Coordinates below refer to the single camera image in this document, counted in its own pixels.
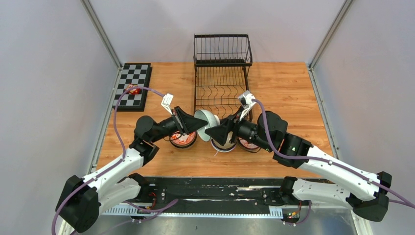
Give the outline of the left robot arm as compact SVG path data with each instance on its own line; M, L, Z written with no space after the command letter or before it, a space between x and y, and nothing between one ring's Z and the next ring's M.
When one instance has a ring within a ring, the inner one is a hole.
M67 179L55 209L52 233L56 233L58 217L83 233L111 207L133 198L145 202L150 189L134 171L153 160L159 150L154 143L177 132L191 134L207 124L179 106L173 109L171 117L159 123L150 116L141 116L136 121L134 140L129 147L123 147L119 157L93 173Z

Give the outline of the teal dashed pattern bowl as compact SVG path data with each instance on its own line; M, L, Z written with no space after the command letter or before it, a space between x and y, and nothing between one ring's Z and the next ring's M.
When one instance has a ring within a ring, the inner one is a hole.
M211 140L211 137L205 133L205 131L211 127L215 127L220 124L220 119L217 115L213 114L211 111L199 109L194 113L194 117L204 120L207 124L197 130L198 136L202 141L208 142Z

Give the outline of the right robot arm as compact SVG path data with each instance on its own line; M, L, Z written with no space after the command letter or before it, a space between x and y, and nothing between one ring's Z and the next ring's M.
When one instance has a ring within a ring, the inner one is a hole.
M287 127L288 123L271 111L263 112L256 123L244 119L238 112L224 120L214 118L198 134L219 145L245 140L273 152L274 160L283 166L307 170L327 179L327 183L315 183L286 176L277 194L278 202L330 203L350 209L369 221L383 220L389 209L390 174L370 173L341 162L311 142L288 133Z

